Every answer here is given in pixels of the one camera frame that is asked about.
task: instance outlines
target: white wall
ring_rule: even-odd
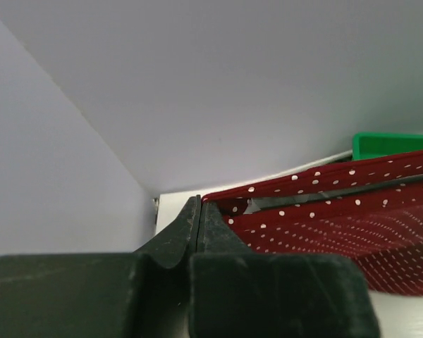
[[[153,194],[423,130],[423,0],[0,0],[0,18]]]
[[[0,22],[0,254],[130,251],[149,195]]]

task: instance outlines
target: green box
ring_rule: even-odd
[[[352,159],[366,160],[423,150],[423,135],[360,132],[352,139]]]

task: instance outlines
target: red cloth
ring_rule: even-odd
[[[257,253],[351,258],[371,289],[423,296],[423,180],[243,215],[254,197],[313,194],[423,174],[423,151],[337,163],[208,194]]]

